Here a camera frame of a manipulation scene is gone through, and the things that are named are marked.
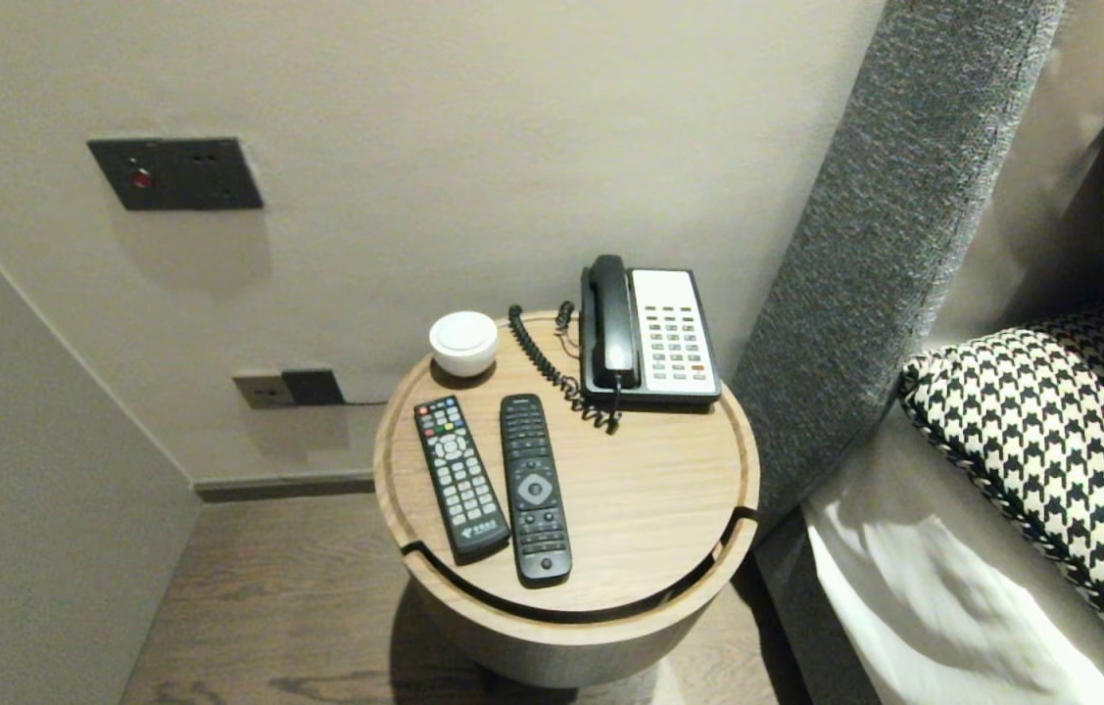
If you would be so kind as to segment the slim black remote control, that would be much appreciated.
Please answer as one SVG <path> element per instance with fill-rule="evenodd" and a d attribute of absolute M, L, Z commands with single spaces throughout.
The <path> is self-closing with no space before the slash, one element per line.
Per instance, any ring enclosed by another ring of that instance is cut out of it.
<path fill-rule="evenodd" d="M 526 588 L 565 583 L 571 544 L 546 412 L 534 394 L 506 396 L 499 419 L 517 580 Z"/>

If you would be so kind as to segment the black remote with coloured buttons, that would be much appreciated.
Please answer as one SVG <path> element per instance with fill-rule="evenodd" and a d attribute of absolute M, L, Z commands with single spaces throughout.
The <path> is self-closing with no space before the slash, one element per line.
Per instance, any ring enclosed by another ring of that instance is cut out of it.
<path fill-rule="evenodd" d="M 471 565 L 503 549 L 510 528 L 460 400 L 421 402 L 412 418 L 454 560 Z"/>

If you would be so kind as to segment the black telephone handset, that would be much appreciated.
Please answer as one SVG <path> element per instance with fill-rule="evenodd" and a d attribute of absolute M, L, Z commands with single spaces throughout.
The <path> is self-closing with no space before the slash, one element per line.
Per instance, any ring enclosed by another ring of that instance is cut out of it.
<path fill-rule="evenodd" d="M 591 267 L 590 282 L 595 293 L 596 324 L 593 378 L 601 387 L 636 388 L 640 383 L 633 330 L 631 287 L 623 259 L 616 255 L 599 256 Z"/>

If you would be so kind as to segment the white round puck device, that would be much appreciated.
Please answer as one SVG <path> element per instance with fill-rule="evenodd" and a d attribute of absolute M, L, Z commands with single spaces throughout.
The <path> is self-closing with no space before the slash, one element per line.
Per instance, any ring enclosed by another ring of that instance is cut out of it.
<path fill-rule="evenodd" d="M 452 312 L 429 327 L 432 360 L 454 378 L 476 378 L 497 361 L 499 335 L 492 317 L 466 309 Z"/>

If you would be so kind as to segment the black and white desk telephone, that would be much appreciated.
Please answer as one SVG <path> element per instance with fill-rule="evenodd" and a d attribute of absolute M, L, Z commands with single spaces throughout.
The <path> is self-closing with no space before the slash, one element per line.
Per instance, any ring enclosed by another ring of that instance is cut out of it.
<path fill-rule="evenodd" d="M 714 361 L 694 273 L 689 269 L 636 268 L 624 263 L 631 290 L 640 384 L 631 389 L 596 384 L 593 378 L 596 324 L 595 293 L 590 282 L 592 266 L 584 268 L 580 276 L 580 384 L 584 397 L 620 409 L 676 412 L 705 409 L 720 399 L 720 370 Z"/>

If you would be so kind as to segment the round wooden nightstand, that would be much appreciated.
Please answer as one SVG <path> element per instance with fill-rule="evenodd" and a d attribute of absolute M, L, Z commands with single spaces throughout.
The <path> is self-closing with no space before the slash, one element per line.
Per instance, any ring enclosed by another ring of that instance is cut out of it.
<path fill-rule="evenodd" d="M 493 366 L 454 380 L 423 357 L 378 427 L 378 504 L 413 592 L 449 643 L 486 670 L 550 688 L 627 679 L 668 655 L 731 581 L 756 535 L 758 452 L 731 392 L 707 412 L 623 412 L 608 434 L 571 409 L 498 318 Z M 455 396 L 499 508 L 508 504 L 501 400 L 542 399 L 573 566 L 528 588 L 514 549 L 454 562 L 414 407 Z"/>

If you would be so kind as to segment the brown skirting board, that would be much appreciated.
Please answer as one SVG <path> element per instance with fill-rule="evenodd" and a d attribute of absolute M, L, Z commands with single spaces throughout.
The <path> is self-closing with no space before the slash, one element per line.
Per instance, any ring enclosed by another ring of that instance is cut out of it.
<path fill-rule="evenodd" d="M 375 493 L 372 474 L 314 476 L 295 478 L 226 479 L 194 483 L 192 492 L 206 504 L 266 501 L 293 498 Z"/>

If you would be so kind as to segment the grey upholstered headboard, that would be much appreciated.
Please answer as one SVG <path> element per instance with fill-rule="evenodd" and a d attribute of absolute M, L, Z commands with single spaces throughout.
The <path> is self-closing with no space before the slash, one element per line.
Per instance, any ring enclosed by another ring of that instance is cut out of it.
<path fill-rule="evenodd" d="M 1066 0 L 887 0 L 730 387 L 765 540 L 869 437 L 979 228 Z"/>

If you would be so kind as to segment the dark grey bed base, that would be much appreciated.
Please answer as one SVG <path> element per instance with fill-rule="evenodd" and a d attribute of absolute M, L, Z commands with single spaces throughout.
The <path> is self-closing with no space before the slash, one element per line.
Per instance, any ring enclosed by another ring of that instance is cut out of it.
<path fill-rule="evenodd" d="M 866 666 L 817 576 L 802 508 L 754 542 L 753 560 L 767 594 L 766 653 L 781 705 L 882 705 Z"/>

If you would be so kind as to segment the white bed sheet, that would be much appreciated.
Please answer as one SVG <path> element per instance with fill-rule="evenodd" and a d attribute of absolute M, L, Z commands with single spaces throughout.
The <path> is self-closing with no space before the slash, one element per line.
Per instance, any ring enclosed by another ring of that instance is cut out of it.
<path fill-rule="evenodd" d="M 1104 626 L 899 406 L 803 502 L 884 705 L 1104 705 Z"/>

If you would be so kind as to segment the houndstooth black and white pillow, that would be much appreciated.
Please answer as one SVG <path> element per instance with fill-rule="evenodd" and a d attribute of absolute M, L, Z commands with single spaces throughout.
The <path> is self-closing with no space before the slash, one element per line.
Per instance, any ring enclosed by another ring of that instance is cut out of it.
<path fill-rule="evenodd" d="M 919 353 L 896 397 L 1104 624 L 1104 303 Z"/>

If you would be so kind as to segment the beige upholstered headboard panel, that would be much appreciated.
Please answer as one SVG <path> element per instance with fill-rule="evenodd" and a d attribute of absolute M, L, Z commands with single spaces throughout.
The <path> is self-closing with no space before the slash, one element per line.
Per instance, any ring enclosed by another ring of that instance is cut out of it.
<path fill-rule="evenodd" d="M 1104 0 L 1068 0 L 925 348 L 1104 298 Z"/>

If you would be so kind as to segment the grey wall socket plate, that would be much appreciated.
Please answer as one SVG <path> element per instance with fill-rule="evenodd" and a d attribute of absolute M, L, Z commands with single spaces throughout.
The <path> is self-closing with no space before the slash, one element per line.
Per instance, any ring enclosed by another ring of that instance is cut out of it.
<path fill-rule="evenodd" d="M 235 389 L 251 409 L 295 407 L 297 402 L 279 373 L 241 373 L 233 376 Z"/>

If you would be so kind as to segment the dark wall switch panel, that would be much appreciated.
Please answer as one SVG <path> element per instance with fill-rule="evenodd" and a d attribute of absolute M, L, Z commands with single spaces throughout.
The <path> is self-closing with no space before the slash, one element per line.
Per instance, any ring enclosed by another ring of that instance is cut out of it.
<path fill-rule="evenodd" d="M 130 212 L 264 209 L 237 138 L 93 139 L 86 147 Z"/>

